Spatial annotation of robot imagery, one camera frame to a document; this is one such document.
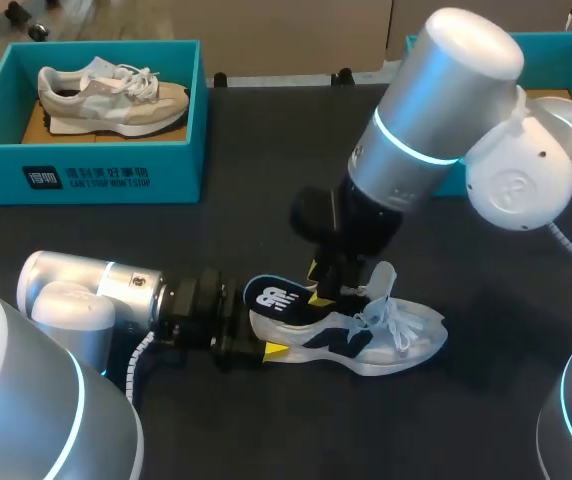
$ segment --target shoe toe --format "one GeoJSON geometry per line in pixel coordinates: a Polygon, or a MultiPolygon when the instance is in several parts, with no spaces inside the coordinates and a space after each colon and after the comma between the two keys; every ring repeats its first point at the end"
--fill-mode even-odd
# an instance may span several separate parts
{"type": "Polygon", "coordinates": [[[186,93],[188,91],[183,85],[161,82],[159,84],[159,99],[172,100],[177,113],[180,113],[186,110],[190,102],[190,97],[186,93]]]}

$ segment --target teal shoe box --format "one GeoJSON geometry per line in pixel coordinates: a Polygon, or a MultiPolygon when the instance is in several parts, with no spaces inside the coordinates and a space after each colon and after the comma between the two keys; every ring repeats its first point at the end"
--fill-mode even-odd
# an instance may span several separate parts
{"type": "Polygon", "coordinates": [[[12,44],[0,62],[0,205],[199,201],[208,89],[198,41],[12,44]],[[22,144],[44,66],[79,70],[95,56],[149,67],[190,89],[185,141],[22,144]]]}
{"type": "MultiPolygon", "coordinates": [[[[572,98],[572,32],[514,33],[511,36],[524,52],[524,71],[517,83],[525,90],[568,90],[572,98]]],[[[406,54],[416,38],[406,38],[406,54]]],[[[462,164],[453,167],[436,195],[466,195],[466,170],[462,164]]]]}

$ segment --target white sneaker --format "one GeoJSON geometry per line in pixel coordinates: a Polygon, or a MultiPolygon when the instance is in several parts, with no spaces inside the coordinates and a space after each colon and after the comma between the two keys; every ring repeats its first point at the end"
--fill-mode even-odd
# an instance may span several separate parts
{"type": "Polygon", "coordinates": [[[148,68],[113,65],[96,57],[76,72],[44,67],[37,86],[50,133],[75,135],[111,131],[141,137],[183,119],[188,90],[159,82],[148,68]]]}
{"type": "MultiPolygon", "coordinates": [[[[396,276],[390,263],[380,262],[368,285],[360,287],[371,300],[361,313],[348,316],[331,312],[310,325],[294,326],[271,319],[249,305],[253,331],[261,340],[290,347],[288,354],[275,358],[276,362],[332,360],[364,376],[414,367],[437,353],[448,332],[442,326],[444,317],[435,310],[390,297],[396,276]]],[[[265,299],[264,295],[257,300],[265,304],[265,299]]]]}

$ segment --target shoelace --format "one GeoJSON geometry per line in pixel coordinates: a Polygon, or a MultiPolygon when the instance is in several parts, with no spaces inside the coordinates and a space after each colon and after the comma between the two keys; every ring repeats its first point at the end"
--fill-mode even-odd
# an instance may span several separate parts
{"type": "Polygon", "coordinates": [[[159,75],[159,72],[151,73],[149,68],[139,69],[132,65],[119,64],[115,76],[125,83],[115,88],[113,93],[125,92],[138,100],[152,100],[157,96],[159,86],[156,75],[159,75]]]}
{"type": "Polygon", "coordinates": [[[400,312],[397,308],[397,302],[390,297],[386,301],[386,306],[381,315],[366,318],[363,313],[358,313],[353,318],[361,324],[355,323],[351,327],[351,334],[387,326],[393,335],[395,348],[402,353],[406,352],[411,344],[419,338],[415,331],[424,329],[424,325],[421,322],[413,320],[407,314],[400,312]]]}

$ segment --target black table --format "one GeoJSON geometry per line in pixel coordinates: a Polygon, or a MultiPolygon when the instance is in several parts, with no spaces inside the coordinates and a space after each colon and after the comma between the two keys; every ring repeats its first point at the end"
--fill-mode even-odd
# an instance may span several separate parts
{"type": "MultiPolygon", "coordinates": [[[[304,184],[342,176],[382,86],[211,91],[194,206],[0,208],[0,297],[39,249],[197,275],[303,280],[312,247],[287,222],[304,184]]],[[[572,238],[572,205],[559,222],[572,238]]],[[[572,257],[546,230],[486,224],[436,199],[384,258],[395,294],[447,318],[433,361],[389,377],[338,365],[222,375],[206,353],[146,383],[144,479],[532,479],[535,424],[572,352],[572,257]]]]}

